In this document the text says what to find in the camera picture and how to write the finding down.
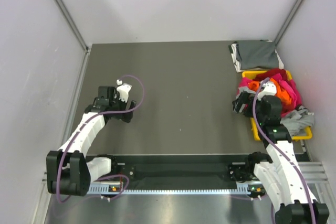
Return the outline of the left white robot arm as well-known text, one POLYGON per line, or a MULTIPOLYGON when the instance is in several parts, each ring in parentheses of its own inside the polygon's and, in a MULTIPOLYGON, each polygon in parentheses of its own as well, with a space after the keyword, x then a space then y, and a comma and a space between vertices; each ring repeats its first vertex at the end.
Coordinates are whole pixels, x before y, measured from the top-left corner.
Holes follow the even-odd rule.
POLYGON ((46 156, 48 192, 55 195, 84 196, 91 183, 100 177, 114 180, 119 168, 107 156, 86 160, 87 152, 98 133, 110 119, 129 123, 136 101, 129 101, 132 86, 117 82, 116 87, 100 86, 93 103, 88 105, 70 138, 56 151, 46 156))

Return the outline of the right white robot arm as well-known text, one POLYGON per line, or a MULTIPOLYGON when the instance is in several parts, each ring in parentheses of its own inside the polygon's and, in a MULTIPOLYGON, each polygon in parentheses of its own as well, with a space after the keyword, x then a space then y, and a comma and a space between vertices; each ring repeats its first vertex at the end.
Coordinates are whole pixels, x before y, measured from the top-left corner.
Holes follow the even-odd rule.
POLYGON ((298 165, 293 142, 281 123, 282 104, 278 97, 241 92, 233 110, 254 118, 266 153, 248 155, 245 174, 259 179, 272 202, 274 223, 327 223, 328 206, 311 192, 298 165))

